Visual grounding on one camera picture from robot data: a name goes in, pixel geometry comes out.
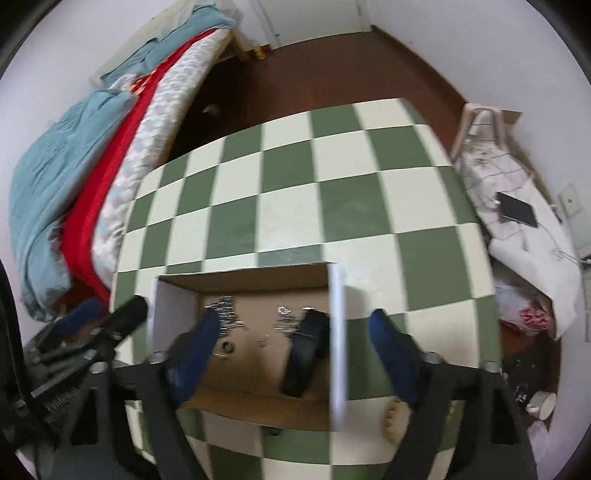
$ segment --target red sheet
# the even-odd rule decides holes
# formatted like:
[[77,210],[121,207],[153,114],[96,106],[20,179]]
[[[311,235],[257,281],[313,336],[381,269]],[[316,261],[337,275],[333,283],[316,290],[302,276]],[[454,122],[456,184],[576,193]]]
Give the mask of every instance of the red sheet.
[[134,83],[131,90],[138,95],[138,102],[121,123],[66,217],[61,238],[61,252],[66,259],[70,274],[90,287],[105,303],[109,301],[109,289],[103,285],[92,265],[92,238],[105,197],[109,193],[139,123],[150,105],[158,82],[191,45],[214,31],[214,28],[210,28],[193,37],[152,73]]

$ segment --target table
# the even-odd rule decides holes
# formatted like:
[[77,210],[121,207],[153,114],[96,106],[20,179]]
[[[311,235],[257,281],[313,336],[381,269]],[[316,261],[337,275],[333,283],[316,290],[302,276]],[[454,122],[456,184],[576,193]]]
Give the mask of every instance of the table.
[[[150,295],[165,273],[313,261],[343,265],[349,405],[341,432],[283,431],[181,410],[210,478],[381,478],[391,387],[366,334],[383,308],[427,351],[449,362],[499,362],[498,315],[477,218],[447,154],[403,99],[280,118],[200,147],[150,173],[130,215],[112,307]],[[145,329],[119,357],[146,354]],[[447,465],[461,409],[432,478]],[[129,407],[136,444],[150,457],[142,413]]]

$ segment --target white wall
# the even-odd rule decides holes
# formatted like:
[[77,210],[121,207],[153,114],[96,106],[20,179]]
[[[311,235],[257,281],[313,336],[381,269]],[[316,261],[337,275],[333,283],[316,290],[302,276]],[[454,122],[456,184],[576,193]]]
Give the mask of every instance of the white wall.
[[[18,280],[8,230],[12,170],[25,150],[72,104],[92,91],[89,76],[142,24],[174,0],[63,0],[33,30],[0,79],[0,258],[15,297]],[[265,34],[248,0],[237,0],[242,32]],[[221,8],[232,8],[222,0]],[[23,340],[42,327],[17,302]]]
[[[522,111],[514,135],[551,194],[572,183],[591,213],[591,87],[550,24],[526,0],[368,0],[372,22],[402,41],[468,101]],[[589,222],[577,223],[591,241]],[[583,316],[563,337],[550,479],[591,421],[591,343]]]

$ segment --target wooden floor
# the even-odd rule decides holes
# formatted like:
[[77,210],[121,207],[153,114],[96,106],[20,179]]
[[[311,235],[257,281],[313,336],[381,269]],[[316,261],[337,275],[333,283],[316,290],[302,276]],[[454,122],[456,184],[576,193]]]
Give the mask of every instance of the wooden floor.
[[[170,158],[294,113],[382,98],[406,98],[449,148],[464,99],[431,67],[378,31],[279,48],[267,59],[218,64],[183,122]],[[203,113],[220,107],[218,121]]]

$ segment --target open box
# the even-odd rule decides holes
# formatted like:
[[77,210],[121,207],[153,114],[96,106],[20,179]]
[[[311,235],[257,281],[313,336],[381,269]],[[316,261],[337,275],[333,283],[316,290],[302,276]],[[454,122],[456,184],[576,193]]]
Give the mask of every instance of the open box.
[[[347,399],[345,295],[336,264],[247,268],[243,270],[161,275],[155,279],[148,314],[148,351],[167,350],[177,335],[192,329],[210,301],[234,297],[245,328],[224,340],[235,350],[212,356],[186,406],[224,417],[281,429],[339,430]],[[291,341],[274,330],[277,307],[302,317],[303,307],[330,316],[330,353],[314,371],[301,398],[280,393]]]

